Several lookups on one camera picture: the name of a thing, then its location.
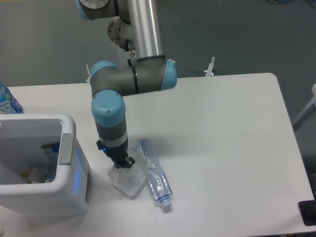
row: metal arm tube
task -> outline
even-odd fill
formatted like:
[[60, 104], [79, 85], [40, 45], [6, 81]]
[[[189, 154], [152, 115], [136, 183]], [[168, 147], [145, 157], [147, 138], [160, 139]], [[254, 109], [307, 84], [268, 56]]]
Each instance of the metal arm tube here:
[[128, 0], [138, 58], [163, 55], [156, 0]]

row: gray floor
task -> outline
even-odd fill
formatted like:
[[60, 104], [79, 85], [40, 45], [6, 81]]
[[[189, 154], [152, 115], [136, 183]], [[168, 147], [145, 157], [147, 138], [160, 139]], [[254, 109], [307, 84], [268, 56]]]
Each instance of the gray floor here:
[[[180, 77], [202, 76], [211, 56], [217, 75], [270, 72], [278, 77], [290, 119], [316, 83], [316, 9], [305, 0], [158, 0], [167, 57]], [[84, 21], [74, 0], [0, 1], [0, 81], [8, 86], [80, 83], [85, 64], [118, 63], [109, 20]], [[316, 116], [296, 133], [316, 172]]]

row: table surface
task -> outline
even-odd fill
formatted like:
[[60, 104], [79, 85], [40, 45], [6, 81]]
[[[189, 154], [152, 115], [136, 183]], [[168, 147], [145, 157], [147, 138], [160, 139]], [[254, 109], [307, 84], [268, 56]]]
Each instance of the table surface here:
[[27, 113], [67, 113], [92, 168], [89, 211], [25, 218], [0, 207], [5, 236], [261, 236], [315, 231], [298, 202], [313, 195], [272, 74], [179, 79], [175, 89], [126, 96], [132, 149], [149, 137], [170, 181], [163, 213], [145, 186], [129, 200], [107, 176], [86, 84], [10, 88]]

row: blue joint cap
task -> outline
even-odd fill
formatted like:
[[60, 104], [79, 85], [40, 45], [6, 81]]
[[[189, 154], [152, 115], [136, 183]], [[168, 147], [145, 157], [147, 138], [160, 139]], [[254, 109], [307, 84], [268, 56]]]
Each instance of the blue joint cap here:
[[176, 65], [173, 60], [168, 59], [166, 72], [164, 74], [164, 79], [163, 79], [160, 91], [175, 88], [175, 86], [177, 85], [177, 81], [178, 81], [178, 76], [177, 76]]
[[114, 62], [110, 62], [110, 61], [99, 61], [97, 63], [95, 63], [91, 70], [90, 70], [90, 83], [92, 81], [92, 77], [93, 75], [100, 69], [102, 68], [106, 68], [106, 67], [113, 67], [113, 68], [118, 68]]
[[86, 16], [86, 14], [84, 13], [81, 5], [80, 5], [80, 0], [76, 0], [76, 5], [77, 5], [77, 8], [78, 8], [78, 11], [80, 13], [80, 16], [84, 19], [84, 20], [91, 20], [89, 17]]
[[125, 118], [125, 104], [121, 94], [115, 90], [101, 90], [91, 102], [94, 120], [104, 127], [114, 127]]

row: crushed plastic bottle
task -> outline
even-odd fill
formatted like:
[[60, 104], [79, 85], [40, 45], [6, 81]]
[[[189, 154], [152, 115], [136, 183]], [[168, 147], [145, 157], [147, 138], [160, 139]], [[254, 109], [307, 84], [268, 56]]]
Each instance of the crushed plastic bottle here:
[[134, 150], [141, 152], [148, 159], [147, 184], [158, 206], [171, 206], [172, 190], [164, 173], [154, 146], [149, 138], [138, 140]]

